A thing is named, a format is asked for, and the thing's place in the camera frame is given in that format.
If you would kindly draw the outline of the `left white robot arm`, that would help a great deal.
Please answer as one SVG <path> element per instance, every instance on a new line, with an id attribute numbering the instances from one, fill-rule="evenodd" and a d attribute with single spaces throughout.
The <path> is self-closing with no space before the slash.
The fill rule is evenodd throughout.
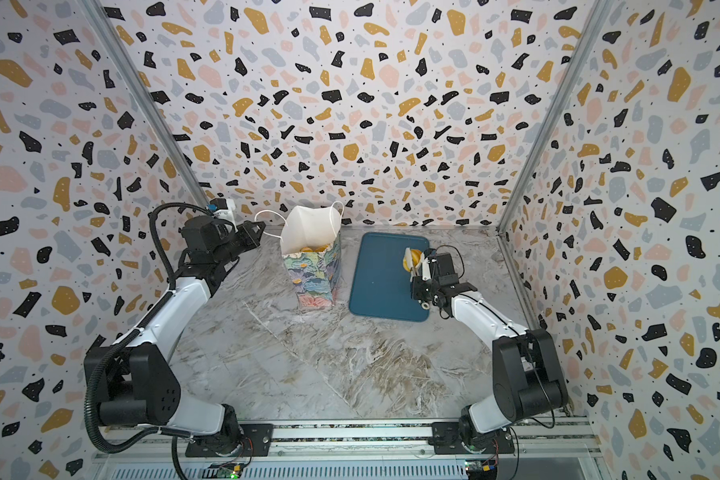
<path id="1" fill-rule="evenodd" d="M 84 359 L 84 423 L 91 443 L 115 454 L 152 434 L 193 440 L 229 455 L 242 443 L 233 407 L 200 400 L 182 389 L 170 367 L 195 313 L 218 291 L 240 256 L 259 247 L 262 222 L 240 225 L 212 215 L 189 219 L 186 247 L 168 290 L 125 335 L 94 346 Z"/>

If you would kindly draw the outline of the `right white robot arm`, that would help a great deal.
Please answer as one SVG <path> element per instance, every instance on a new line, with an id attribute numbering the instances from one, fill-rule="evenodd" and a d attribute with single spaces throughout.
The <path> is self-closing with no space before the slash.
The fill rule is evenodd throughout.
<path id="1" fill-rule="evenodd" d="M 491 350 L 492 393 L 465 407 L 458 422 L 466 446 L 481 449 L 516 422 L 554 413 L 568 403 L 549 332 L 525 327 L 490 305 L 475 286 L 461 280 L 446 252 L 408 248 L 403 267 L 410 274 L 413 300 L 464 324 Z"/>

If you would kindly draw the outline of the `shell shaped striped bun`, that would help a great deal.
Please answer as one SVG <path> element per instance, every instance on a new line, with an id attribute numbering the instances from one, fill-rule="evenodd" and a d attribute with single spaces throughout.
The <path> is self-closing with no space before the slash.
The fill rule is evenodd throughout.
<path id="1" fill-rule="evenodd" d="M 420 276 L 426 256 L 421 250 L 407 247 L 403 257 L 403 268 L 412 276 Z"/>

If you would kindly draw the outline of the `white floral paper bag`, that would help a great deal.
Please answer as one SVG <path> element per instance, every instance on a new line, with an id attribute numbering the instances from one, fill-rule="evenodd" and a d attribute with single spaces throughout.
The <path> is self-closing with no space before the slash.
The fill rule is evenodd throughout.
<path id="1" fill-rule="evenodd" d="M 336 303 L 344 210 L 344 204 L 335 201 L 329 207 L 296 206 L 287 217 L 274 210 L 261 210 L 254 216 L 255 221 L 262 215 L 270 215 L 284 222 L 279 234 L 268 233 L 268 236 L 279 240 L 284 266 L 304 308 L 328 308 Z M 299 253 L 303 247 L 331 242 L 333 247 L 324 253 Z"/>

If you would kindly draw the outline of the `round striped bun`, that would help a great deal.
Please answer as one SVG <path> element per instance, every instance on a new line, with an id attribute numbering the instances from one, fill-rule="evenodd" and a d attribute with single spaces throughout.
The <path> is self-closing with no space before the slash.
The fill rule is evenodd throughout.
<path id="1" fill-rule="evenodd" d="M 299 253 L 324 253 L 333 247 L 333 242 L 327 243 L 317 247 L 303 247 L 299 250 Z"/>

